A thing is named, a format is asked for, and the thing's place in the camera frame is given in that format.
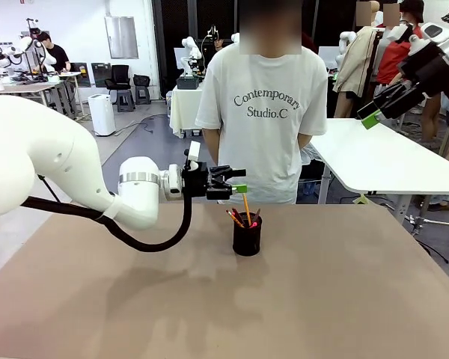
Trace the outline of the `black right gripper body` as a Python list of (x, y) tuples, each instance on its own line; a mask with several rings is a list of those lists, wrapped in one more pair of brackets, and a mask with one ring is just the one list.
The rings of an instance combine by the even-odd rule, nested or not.
[(406, 93), (434, 96), (449, 88), (449, 60), (430, 40), (412, 41), (409, 55), (398, 68)]

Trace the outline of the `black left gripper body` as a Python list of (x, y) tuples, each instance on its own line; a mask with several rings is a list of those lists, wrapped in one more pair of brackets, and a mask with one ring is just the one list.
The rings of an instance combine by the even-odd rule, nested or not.
[(181, 177), (185, 198), (207, 196), (209, 169), (206, 162), (185, 162)]

